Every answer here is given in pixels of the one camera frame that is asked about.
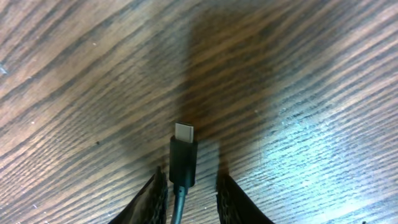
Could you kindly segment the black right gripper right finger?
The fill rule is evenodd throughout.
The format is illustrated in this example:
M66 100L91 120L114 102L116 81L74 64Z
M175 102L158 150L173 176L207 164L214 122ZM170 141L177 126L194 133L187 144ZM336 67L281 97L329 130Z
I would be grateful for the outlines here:
M217 211L223 224L274 224L228 174L216 183Z

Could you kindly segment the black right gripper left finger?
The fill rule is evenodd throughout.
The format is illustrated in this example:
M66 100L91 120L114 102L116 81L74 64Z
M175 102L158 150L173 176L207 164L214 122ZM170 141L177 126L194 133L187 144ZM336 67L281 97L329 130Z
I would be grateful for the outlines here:
M158 166L154 175L109 224L165 224L167 199L166 174Z

